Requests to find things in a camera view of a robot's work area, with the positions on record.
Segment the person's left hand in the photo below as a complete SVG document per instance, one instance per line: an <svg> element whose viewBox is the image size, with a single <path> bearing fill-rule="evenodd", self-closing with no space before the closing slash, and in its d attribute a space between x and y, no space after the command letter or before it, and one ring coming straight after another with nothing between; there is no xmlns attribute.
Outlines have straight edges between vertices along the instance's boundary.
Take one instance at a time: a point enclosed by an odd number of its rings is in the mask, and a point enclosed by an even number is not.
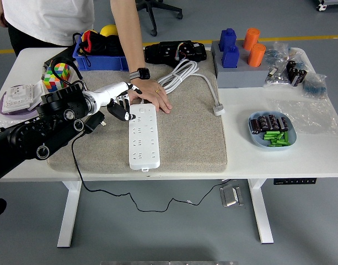
<svg viewBox="0 0 338 265"><path fill-rule="evenodd" d="M136 78L130 82L142 92L138 94L135 91L128 91L130 104L133 104L138 98L141 98L152 103L156 111L161 109L167 114L170 113L172 105L170 104L165 89L157 81Z"/></svg>

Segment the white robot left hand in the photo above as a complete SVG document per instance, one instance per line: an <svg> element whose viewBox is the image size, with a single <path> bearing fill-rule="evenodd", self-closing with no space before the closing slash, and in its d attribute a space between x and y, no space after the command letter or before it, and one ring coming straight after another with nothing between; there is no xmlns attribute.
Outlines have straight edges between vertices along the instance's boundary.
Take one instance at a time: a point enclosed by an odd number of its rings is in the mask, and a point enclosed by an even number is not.
<svg viewBox="0 0 338 265"><path fill-rule="evenodd" d="M93 92L94 112L106 107L108 112L122 121L130 121L136 116L130 114L130 99L128 91L142 94L138 87L132 83L120 82L100 88Z"/></svg>

